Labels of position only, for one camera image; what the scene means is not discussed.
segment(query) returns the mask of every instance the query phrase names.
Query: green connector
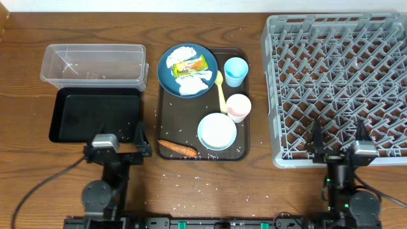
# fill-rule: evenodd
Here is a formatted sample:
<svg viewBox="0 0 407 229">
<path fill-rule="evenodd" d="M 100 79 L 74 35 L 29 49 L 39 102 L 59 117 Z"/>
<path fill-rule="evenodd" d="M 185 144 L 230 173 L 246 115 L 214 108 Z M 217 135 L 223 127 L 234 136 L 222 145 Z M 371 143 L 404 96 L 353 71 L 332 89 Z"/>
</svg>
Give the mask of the green connector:
<svg viewBox="0 0 407 229">
<path fill-rule="evenodd" d="M 260 223 L 260 229 L 268 229 L 269 225 L 268 223 Z"/>
<path fill-rule="evenodd" d="M 186 222 L 178 222 L 178 229 L 186 229 Z"/>
</svg>

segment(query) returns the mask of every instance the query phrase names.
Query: black mount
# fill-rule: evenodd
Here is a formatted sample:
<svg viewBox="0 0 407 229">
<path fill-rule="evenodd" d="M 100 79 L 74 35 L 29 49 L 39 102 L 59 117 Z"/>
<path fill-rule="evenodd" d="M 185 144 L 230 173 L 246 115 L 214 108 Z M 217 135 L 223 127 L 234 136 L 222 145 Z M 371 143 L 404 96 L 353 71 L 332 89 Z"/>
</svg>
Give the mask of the black mount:
<svg viewBox="0 0 407 229">
<path fill-rule="evenodd" d="M 96 135 L 84 148 L 88 163 L 104 167 L 102 180 L 92 181 L 82 193 L 84 218 L 66 219 L 64 229 L 336 229 L 382 228 L 377 220 L 378 199 L 355 185 L 354 171 L 369 165 L 376 157 L 376 148 L 362 123 L 357 125 L 356 141 L 345 151 L 324 147 L 321 126 L 314 121 L 312 139 L 307 144 L 314 154 L 314 163 L 327 164 L 328 173 L 323 190 L 328 190 L 329 212 L 313 214 L 307 219 L 279 214 L 273 220 L 244 219 L 169 219 L 138 218 L 123 210 L 126 199 L 128 171 L 131 165 L 141 165 L 151 148 L 139 123 L 134 138 L 138 153 L 117 153 L 115 136 Z"/>
</svg>

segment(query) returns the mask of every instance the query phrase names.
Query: carrot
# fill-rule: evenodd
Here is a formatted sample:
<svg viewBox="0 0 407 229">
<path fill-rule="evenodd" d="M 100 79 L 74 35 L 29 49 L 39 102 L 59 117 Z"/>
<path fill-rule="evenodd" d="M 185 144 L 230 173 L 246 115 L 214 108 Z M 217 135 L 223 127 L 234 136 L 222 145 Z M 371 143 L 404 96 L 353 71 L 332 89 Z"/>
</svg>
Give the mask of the carrot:
<svg viewBox="0 0 407 229">
<path fill-rule="evenodd" d="M 182 155 L 192 156 L 192 157 L 197 156 L 198 152 L 196 151 L 196 149 L 193 149 L 191 147 L 182 146 L 180 144 L 176 144 L 176 143 L 166 141 L 166 140 L 157 140 L 157 141 L 158 141 L 158 143 L 160 143 L 160 145 L 162 145 L 168 149 L 171 149 L 172 151 L 180 153 Z"/>
</svg>

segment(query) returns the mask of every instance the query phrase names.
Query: white cup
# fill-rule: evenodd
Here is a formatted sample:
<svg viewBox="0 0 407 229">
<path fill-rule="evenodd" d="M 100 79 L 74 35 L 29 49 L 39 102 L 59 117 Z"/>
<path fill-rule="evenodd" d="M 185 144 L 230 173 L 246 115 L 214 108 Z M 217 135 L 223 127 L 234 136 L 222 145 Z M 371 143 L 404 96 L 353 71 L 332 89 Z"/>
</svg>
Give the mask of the white cup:
<svg viewBox="0 0 407 229">
<path fill-rule="evenodd" d="M 228 116 L 235 122 L 240 123 L 250 113 L 252 103 L 249 98 L 242 94 L 235 94 L 226 101 Z"/>
</svg>

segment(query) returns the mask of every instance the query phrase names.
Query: white bowl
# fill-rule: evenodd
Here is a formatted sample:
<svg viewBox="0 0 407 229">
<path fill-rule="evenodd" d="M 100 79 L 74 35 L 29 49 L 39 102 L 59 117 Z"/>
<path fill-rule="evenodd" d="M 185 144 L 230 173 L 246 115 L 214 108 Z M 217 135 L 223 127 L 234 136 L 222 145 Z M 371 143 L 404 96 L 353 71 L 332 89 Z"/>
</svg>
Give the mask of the white bowl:
<svg viewBox="0 0 407 229">
<path fill-rule="evenodd" d="M 199 141 L 208 149 L 220 151 L 236 139 L 237 129 L 231 118 L 222 113 L 208 114 L 198 125 Z"/>
</svg>

